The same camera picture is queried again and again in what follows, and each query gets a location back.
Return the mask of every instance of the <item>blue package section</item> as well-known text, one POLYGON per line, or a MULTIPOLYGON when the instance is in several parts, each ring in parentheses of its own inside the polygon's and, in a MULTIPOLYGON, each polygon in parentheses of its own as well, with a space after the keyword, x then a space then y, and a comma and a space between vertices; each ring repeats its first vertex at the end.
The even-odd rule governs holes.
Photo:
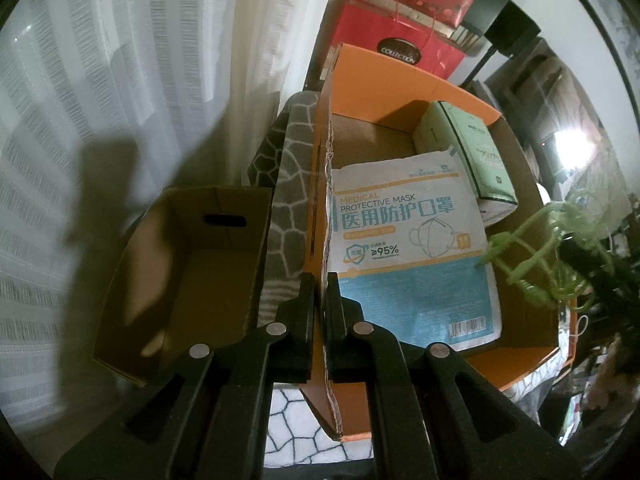
POLYGON ((367 321, 400 341, 460 343, 493 332, 489 285, 481 256, 395 272, 341 278, 340 293, 358 301, 367 321), (478 321, 484 317, 484 330, 478 321), (450 330, 475 330, 450 336, 450 330))

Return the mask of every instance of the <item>bright light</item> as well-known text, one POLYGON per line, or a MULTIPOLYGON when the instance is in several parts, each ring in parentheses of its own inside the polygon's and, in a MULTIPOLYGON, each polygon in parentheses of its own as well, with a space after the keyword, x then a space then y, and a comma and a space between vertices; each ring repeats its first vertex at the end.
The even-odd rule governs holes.
POLYGON ((596 145, 578 129, 562 130, 554 134, 560 162, 567 170, 584 168, 593 155, 596 145))

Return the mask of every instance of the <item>white wall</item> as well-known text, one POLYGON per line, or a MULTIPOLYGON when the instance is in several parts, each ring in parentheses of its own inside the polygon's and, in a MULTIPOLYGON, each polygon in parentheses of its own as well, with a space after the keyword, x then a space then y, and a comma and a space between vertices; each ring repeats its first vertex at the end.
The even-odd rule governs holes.
MULTIPOLYGON (((609 134, 629 191, 640 192, 640 134, 620 72, 578 0, 513 0, 538 24, 549 46, 574 72, 609 134)), ((450 81, 459 84, 484 54, 466 58, 450 81)), ((485 80, 506 58, 495 54, 480 71, 485 80)))

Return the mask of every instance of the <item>barcode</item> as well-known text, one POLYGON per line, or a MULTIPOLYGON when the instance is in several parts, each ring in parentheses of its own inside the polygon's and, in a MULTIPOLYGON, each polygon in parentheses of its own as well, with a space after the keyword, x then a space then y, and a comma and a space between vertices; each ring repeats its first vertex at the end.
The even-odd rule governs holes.
POLYGON ((486 323, 484 316, 475 317, 473 319, 467 319, 466 321, 460 321, 459 323, 449 324, 449 337, 461 337, 467 334, 473 334, 474 332, 482 332, 486 329, 486 323))

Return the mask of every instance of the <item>black oval logo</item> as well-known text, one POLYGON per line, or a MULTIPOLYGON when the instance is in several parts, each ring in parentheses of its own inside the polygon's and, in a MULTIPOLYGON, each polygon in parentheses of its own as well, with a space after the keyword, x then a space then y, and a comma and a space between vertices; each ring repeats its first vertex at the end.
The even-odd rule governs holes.
POLYGON ((416 65, 420 63, 420 49, 413 43, 407 40, 401 40, 400 38, 385 38, 378 43, 378 52, 385 56, 393 57, 404 61, 410 65, 416 65))

